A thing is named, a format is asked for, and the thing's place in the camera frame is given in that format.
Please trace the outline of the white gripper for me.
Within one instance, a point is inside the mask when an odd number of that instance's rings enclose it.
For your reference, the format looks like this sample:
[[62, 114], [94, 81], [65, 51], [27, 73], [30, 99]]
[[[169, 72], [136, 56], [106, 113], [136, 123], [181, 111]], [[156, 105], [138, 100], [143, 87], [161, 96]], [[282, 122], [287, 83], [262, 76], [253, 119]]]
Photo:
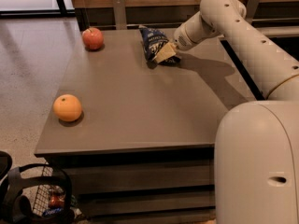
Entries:
[[[189, 50], [199, 43], [198, 26], [193, 22], [182, 23], [174, 32], [174, 42], [179, 50]], [[176, 45], [172, 42], [166, 43], [154, 57], [156, 63], [161, 63], [177, 54]]]

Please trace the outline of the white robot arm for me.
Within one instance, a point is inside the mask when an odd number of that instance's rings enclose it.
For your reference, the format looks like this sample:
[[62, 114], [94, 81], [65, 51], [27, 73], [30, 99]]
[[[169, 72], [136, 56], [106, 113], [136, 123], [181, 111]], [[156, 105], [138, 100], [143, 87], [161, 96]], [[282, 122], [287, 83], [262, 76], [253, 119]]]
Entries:
[[214, 150], [216, 224], [299, 224], [299, 62], [237, 0], [201, 0], [156, 63], [223, 35], [263, 98], [231, 109]]

